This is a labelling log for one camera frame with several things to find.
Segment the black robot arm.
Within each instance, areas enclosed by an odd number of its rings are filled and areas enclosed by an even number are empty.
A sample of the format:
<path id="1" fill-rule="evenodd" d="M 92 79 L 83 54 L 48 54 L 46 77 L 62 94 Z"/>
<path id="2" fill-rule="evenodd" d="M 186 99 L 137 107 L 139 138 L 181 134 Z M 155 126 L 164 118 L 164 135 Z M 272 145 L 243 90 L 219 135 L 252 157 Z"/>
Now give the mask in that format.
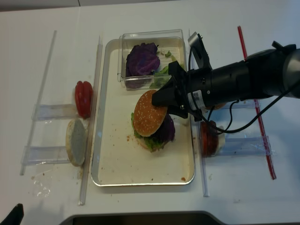
<path id="1" fill-rule="evenodd" d="M 273 42 L 269 50 L 217 69 L 211 68 L 202 41 L 190 47 L 189 55 L 195 57 L 199 68 L 184 71 L 177 62 L 171 63 L 171 79 L 154 94 L 152 103 L 166 106 L 169 114 L 200 122 L 204 148 L 211 138 L 231 130 L 216 127 L 204 117 L 202 108 L 247 99 L 300 96 L 300 51 L 295 45 Z"/>

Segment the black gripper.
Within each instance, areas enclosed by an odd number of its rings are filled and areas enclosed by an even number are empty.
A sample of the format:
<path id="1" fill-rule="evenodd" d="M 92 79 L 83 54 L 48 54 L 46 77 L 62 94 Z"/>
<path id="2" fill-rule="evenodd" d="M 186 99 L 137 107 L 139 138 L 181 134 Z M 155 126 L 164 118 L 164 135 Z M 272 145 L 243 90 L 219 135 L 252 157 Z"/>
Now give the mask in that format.
<path id="1" fill-rule="evenodd" d="M 187 119 L 188 114 L 191 114 L 195 120 L 203 120 L 203 112 L 194 93 L 200 90 L 201 81 L 196 79 L 210 71 L 209 68 L 185 71 L 177 61 L 169 63 L 169 75 L 172 78 L 152 95 L 152 104 L 168 107 L 168 114 L 183 119 Z"/>

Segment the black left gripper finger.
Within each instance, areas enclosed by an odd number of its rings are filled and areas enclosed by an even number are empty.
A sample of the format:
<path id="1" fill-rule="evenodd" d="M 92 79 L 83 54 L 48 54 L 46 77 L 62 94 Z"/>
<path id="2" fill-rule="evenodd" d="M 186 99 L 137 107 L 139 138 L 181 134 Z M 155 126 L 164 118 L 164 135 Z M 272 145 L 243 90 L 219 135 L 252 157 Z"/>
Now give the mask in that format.
<path id="1" fill-rule="evenodd" d="M 23 204 L 17 204 L 0 225 L 20 225 L 24 217 Z"/>

